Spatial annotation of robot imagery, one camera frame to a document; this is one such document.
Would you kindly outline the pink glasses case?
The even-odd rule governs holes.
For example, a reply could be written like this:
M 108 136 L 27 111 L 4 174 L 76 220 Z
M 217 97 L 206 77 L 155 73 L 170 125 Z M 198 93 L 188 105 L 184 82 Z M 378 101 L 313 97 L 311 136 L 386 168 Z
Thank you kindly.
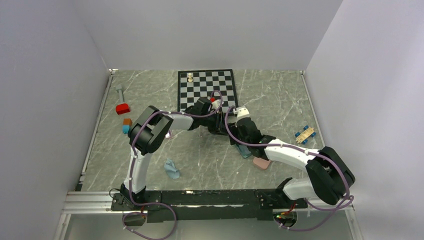
M 252 163 L 261 170 L 267 170 L 271 165 L 272 161 L 260 157 L 254 157 Z

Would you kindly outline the grey glasses case green lining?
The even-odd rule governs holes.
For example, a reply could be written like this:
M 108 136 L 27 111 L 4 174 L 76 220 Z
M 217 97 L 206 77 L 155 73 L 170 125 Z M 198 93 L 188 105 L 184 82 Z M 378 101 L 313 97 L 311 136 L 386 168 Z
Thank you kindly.
M 236 144 L 235 147 L 244 159 L 252 156 L 251 151 L 248 149 L 248 147 L 246 145 Z

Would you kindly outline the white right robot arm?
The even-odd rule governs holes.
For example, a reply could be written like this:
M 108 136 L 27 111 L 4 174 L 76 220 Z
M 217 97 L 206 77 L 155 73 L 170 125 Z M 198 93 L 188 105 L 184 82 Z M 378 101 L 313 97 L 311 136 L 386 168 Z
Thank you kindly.
M 262 134 L 251 118 L 225 125 L 232 143 L 247 146 L 253 156 L 280 162 L 304 171 L 303 178 L 289 177 L 276 189 L 276 202 L 288 208 L 295 200 L 319 198 L 328 205 L 352 200 L 350 187 L 356 181 L 337 152 L 331 147 L 311 149 L 286 143 Z

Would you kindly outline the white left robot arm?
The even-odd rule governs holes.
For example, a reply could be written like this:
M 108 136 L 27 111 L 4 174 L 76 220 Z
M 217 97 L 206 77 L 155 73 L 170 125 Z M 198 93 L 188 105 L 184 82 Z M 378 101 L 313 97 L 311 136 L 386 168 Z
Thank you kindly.
M 159 110 L 148 106 L 130 127 L 127 136 L 130 143 L 130 162 L 120 194 L 124 204 L 131 210 L 146 203 L 147 170 L 153 153 L 156 152 L 170 130 L 192 131 L 207 127 L 212 132 L 221 132 L 222 98 L 201 97 L 181 112 Z

